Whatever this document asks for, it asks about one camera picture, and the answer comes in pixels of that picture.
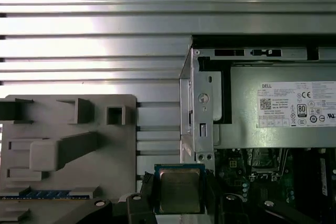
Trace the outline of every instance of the silver metal frame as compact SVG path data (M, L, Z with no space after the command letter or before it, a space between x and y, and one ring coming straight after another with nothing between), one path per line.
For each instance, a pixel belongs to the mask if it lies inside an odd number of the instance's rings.
M180 76L181 161L205 164L215 170L214 121L222 116L219 72L199 71L199 50L190 50Z

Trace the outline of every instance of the screw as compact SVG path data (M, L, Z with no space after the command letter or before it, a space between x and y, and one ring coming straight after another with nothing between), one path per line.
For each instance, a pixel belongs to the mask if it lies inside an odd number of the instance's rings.
M205 104L209 101L209 96L206 93L199 94L198 101L202 104Z
M103 201L103 200L98 200L98 201L95 203L95 205L96 205L97 207L102 207L103 205L105 205L105 201Z
M235 200L237 197L234 196L234 195L228 195L228 196L226 196L226 198L227 198L228 200Z
M267 200L267 201L265 201L265 205L266 205L267 207L273 207L273 206L274 206L274 203L273 203L272 201Z

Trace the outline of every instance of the motherboard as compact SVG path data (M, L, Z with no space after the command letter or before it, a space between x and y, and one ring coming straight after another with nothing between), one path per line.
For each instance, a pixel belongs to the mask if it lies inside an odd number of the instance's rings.
M224 191L243 202L277 199L295 207L292 161L284 148L217 150L216 177Z

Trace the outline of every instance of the green circuit board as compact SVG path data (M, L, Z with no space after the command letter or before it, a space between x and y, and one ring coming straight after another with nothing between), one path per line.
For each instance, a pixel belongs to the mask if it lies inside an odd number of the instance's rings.
M295 206L292 155L287 154L283 174L251 177L251 168L272 169L278 165L279 149L225 149L215 153L216 177L224 191L241 195L245 202L278 199Z

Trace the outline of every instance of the rectangular hole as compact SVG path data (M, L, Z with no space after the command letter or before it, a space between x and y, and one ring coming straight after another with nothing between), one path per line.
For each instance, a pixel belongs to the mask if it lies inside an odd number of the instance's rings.
M122 124L122 108L107 108L107 124Z
M215 56L245 56L244 49L215 49Z
M206 137L206 123L200 123L199 126L199 136Z

